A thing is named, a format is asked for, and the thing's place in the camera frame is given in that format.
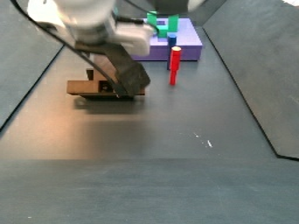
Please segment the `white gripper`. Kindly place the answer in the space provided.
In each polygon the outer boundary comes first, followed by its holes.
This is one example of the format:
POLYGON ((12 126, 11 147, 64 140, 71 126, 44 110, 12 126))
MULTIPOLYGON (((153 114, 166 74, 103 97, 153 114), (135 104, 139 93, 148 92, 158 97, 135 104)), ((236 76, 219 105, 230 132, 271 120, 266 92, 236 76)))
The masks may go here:
POLYGON ((149 24, 117 21, 117 0, 29 0, 27 12, 40 23, 51 24, 67 38, 87 45, 103 42, 103 53, 116 69, 116 93, 135 96, 149 85, 143 65, 131 55, 149 54, 155 29, 149 24))

